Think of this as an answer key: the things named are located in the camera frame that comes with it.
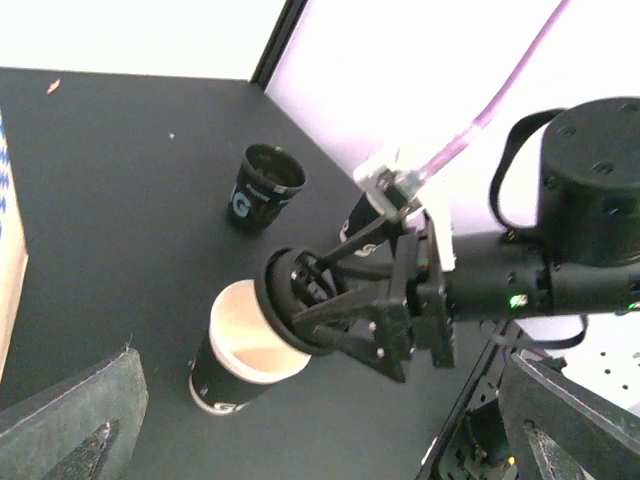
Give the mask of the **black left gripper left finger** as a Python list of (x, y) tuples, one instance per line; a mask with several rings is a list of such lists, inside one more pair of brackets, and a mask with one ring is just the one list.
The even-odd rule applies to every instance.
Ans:
[(149, 394), (128, 348), (1, 412), (3, 479), (121, 479)]

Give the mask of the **black corner frame post right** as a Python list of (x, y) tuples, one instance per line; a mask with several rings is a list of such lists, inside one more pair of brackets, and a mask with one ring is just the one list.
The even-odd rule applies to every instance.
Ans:
[(279, 62), (307, 6), (307, 0), (286, 0), (250, 78), (263, 92), (269, 86)]

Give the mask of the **stack of black lids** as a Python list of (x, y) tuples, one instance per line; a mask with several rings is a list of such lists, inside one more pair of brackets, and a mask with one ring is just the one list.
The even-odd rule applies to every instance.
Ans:
[(228, 221), (245, 232), (264, 231), (306, 180), (302, 165), (281, 147), (248, 146), (227, 205)]

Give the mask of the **black branded paper cup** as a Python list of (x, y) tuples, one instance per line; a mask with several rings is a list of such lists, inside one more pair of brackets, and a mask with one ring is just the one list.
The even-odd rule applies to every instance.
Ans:
[(286, 343), (263, 315), (252, 280), (224, 288), (188, 380), (194, 403), (215, 416), (237, 413), (304, 370), (311, 355)]

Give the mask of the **black cup lid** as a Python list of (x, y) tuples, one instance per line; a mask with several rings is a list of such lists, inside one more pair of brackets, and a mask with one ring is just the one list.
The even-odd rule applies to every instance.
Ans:
[(347, 292), (341, 266), (305, 248), (276, 250), (255, 280), (261, 312), (275, 333), (293, 348), (312, 356), (340, 352), (331, 337), (311, 338), (296, 331), (294, 316)]

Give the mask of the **blue checkered paper bag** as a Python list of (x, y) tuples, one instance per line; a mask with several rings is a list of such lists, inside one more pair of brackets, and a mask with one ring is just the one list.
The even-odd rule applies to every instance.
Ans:
[(1, 373), (4, 373), (29, 255), (1, 123)]

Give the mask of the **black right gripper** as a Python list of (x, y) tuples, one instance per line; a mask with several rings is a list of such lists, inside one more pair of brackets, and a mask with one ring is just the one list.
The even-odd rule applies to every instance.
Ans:
[(342, 279), (389, 279), (393, 262), (364, 265), (346, 261), (376, 239), (389, 242), (393, 275), (399, 273), (405, 293), (389, 284), (356, 288), (295, 314), (294, 333), (397, 383), (407, 380), (406, 363), (416, 350), (428, 351), (436, 369), (454, 368), (454, 328), (434, 233), (415, 229), (405, 233), (402, 221), (379, 216), (329, 253), (316, 255), (305, 250), (297, 254), (294, 271), (311, 278), (328, 272)]

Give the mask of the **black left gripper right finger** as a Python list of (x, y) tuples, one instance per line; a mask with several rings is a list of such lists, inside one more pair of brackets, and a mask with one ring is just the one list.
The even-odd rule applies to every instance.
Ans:
[(520, 479), (639, 477), (639, 418), (540, 361), (511, 356), (499, 408)]

